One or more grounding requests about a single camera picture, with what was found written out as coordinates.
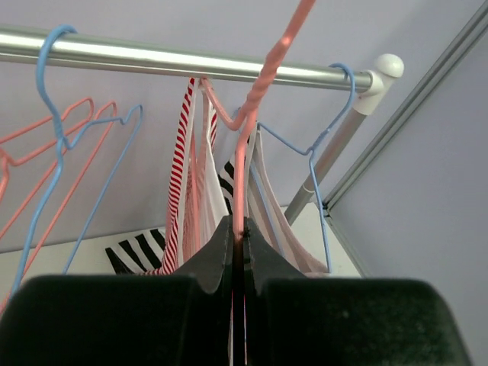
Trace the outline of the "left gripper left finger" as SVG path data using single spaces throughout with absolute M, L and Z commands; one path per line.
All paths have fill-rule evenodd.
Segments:
M 170 275 L 45 275 L 1 319 L 3 365 L 227 365 L 231 217 Z

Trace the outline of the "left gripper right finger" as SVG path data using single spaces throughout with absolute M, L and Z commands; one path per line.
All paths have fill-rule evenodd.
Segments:
M 469 365 L 440 294 L 411 279 L 309 278 L 253 220 L 243 237 L 251 365 Z

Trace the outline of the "red striped tank top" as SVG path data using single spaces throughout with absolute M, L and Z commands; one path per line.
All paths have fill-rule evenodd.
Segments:
M 232 218 L 214 162 L 217 113 L 191 78 L 178 120 L 169 183 L 165 345 L 170 365 L 228 365 Z

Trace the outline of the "black white striped tank top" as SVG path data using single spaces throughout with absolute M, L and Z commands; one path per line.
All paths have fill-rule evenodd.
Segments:
M 252 158 L 248 178 L 248 213 L 270 246 L 296 269 L 310 277 L 329 273 L 325 264 L 314 258 L 294 235 L 268 179 L 264 163 L 262 134 L 251 135 L 248 154 Z M 115 274 L 161 275 L 166 240 L 160 228 L 146 230 L 105 249 Z

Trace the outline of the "white metal clothes rack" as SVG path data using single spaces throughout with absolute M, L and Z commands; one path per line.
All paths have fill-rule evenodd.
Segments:
M 3 25 L 1 60 L 11 63 L 37 61 L 47 30 Z M 54 43 L 47 61 L 50 66 L 97 69 L 115 72 L 209 77 L 227 81 L 253 82 L 262 69 L 254 60 L 244 60 L 187 51 L 171 51 L 149 43 L 72 34 Z M 403 75 L 404 63 L 396 55 L 379 56 L 374 70 L 355 73 L 353 78 L 337 67 L 278 67 L 273 82 L 307 88 L 348 90 L 355 84 L 358 98 L 344 124 L 316 162 L 316 179 L 322 181 L 363 120 L 380 104 L 392 84 Z

